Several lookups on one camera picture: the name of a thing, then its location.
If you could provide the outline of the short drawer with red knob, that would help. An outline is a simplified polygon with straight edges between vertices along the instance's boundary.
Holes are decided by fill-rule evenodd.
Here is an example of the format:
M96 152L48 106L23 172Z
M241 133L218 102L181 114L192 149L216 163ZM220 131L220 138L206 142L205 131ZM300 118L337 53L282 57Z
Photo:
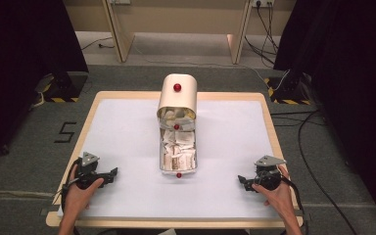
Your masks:
M160 127L164 129L170 129L174 131L193 131L196 128L196 120L191 120L191 121L178 121L174 125L165 125L161 124L159 121Z

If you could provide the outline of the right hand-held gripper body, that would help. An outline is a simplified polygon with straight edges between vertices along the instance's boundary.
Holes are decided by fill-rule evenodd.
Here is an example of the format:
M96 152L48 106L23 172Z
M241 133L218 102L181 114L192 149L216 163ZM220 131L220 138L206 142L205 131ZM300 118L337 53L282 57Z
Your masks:
M261 157L255 161L256 177L254 183L269 191L275 190L280 185L282 177L282 173L278 167L285 163L285 160L272 156Z

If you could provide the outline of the wooden desk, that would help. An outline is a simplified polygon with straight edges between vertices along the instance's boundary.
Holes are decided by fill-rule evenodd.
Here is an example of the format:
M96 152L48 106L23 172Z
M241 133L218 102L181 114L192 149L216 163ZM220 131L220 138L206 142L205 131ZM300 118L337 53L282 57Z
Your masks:
M240 62L252 0L103 0L118 60L127 60L137 33L223 34L231 61Z

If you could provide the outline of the pile of crumpled paper packets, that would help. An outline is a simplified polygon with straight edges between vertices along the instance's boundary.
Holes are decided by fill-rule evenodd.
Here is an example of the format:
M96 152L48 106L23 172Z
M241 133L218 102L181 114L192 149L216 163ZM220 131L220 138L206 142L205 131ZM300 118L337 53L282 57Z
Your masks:
M178 121L191 121L196 119L196 114L188 108L163 108L159 112L161 124L174 125Z

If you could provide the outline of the person's right hand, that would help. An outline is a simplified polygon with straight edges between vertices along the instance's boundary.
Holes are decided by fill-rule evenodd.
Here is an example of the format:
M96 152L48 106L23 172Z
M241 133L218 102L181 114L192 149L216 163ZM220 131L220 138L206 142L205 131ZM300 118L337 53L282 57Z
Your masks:
M253 184L252 187L266 198L264 203L266 206L272 206L283 219L294 218L295 209L292 202L292 193L290 186L281 182L279 186L270 191L258 184Z

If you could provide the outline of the wooden table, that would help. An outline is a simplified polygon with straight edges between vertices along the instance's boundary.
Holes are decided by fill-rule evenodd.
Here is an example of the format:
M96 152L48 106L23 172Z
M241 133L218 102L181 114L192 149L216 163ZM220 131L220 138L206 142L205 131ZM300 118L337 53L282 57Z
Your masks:
M143 106L145 103L157 101L160 94L156 91L101 91L96 94L91 105L89 114L83 125L77 143L74 147L72 155L78 156L78 152L90 144L90 136L97 132L99 128L96 126L96 120L105 112L102 105L109 101L115 103L114 108L117 110L121 104L129 103L137 107ZM265 98L260 93L236 93L236 92L200 92L198 94L200 103L200 112L205 113L208 108L206 102L211 103L214 110L226 111L223 106L227 102L235 105L236 109L240 108L241 103L245 103L252 107L257 117L264 123L264 127L258 131L258 136L266 136L265 143L259 145L260 148L266 148L276 158L283 157L277 134L270 117L270 113ZM235 193L232 184L228 180L228 176L218 169L205 169L206 176L211 179L211 185L216 190L217 198L208 201L204 206L196 204L189 209L195 214L191 217L178 217L170 215L168 217L160 217L158 215L144 217L142 215L135 216L107 216L95 215L96 211L106 212L112 209L116 212L123 213L127 209L131 209L132 205L124 201L126 192L125 186L131 184L131 179L136 179L137 191L146 194L149 199L153 198L154 192L162 185L159 177L154 173L140 173L138 170L131 171L128 175L122 175L116 186L110 187L107 191L100 191L90 202L90 209L84 211L76 220L75 225L78 227L91 228L178 228L178 229L274 229L281 228L283 222L281 218L272 208L268 208L263 204L263 197L253 196L247 205L247 209L252 213L249 217L242 216L224 216L212 215L206 216L207 212L221 212L222 208L227 205L222 197L227 193Z

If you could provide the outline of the stand base with striped tape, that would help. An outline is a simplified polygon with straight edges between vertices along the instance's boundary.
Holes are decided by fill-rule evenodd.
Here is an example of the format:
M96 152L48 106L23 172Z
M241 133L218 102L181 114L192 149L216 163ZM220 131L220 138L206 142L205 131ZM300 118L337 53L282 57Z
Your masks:
M284 87L284 78L268 77L264 79L270 101L276 104L309 105L310 99L304 85L299 81L293 88Z
M87 78L84 71L67 71L61 78L49 73L38 82L35 91L44 102L76 103Z

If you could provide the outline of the closed drawer with red knob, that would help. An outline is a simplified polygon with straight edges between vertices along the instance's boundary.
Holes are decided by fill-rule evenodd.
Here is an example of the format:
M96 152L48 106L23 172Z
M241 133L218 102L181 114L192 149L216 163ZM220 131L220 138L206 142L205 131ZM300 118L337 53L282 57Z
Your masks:
M197 80L189 74L169 74L163 82L159 107L197 107Z

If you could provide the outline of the person's left hand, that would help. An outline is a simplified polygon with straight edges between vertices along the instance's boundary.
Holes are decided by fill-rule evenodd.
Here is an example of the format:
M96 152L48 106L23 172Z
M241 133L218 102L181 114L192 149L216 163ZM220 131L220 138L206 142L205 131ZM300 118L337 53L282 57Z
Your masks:
M71 183L65 200L64 215L80 214L88 207L94 193L103 183L104 179L98 178L86 189L80 189L75 182Z

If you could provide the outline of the white table mat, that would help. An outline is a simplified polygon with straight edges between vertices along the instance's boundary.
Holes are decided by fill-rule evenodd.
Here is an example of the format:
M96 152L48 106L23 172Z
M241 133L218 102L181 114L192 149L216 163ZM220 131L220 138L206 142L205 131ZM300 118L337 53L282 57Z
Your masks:
M197 106L197 170L181 177L160 170L155 100L106 99L99 104L80 153L98 156L98 171L118 170L99 189L85 218L264 219L276 211L248 192L240 176L272 152L258 101L201 101Z

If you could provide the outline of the black curtain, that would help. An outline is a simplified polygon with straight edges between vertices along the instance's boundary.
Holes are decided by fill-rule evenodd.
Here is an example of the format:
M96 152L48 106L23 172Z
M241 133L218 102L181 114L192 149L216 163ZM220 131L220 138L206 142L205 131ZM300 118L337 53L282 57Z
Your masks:
M310 75L376 203L376 0L296 0L275 66Z
M63 0L0 0L0 148L41 78L86 70Z

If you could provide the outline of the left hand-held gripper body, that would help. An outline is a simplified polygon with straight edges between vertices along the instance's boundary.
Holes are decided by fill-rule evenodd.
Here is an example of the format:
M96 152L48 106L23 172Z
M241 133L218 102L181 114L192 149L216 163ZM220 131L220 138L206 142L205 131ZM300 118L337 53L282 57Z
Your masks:
M103 184L106 183L106 177L96 172L99 160L99 157L87 152L84 152L83 156L78 159L74 177L79 189L87 189L99 178L104 179Z

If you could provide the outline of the beige box lid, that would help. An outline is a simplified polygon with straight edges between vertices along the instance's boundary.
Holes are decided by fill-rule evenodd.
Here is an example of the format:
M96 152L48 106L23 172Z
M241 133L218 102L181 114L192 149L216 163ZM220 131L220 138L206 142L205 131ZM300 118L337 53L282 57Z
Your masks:
M197 117L197 80L192 75L172 73L165 77L157 117L165 118L167 111L184 111L191 119Z

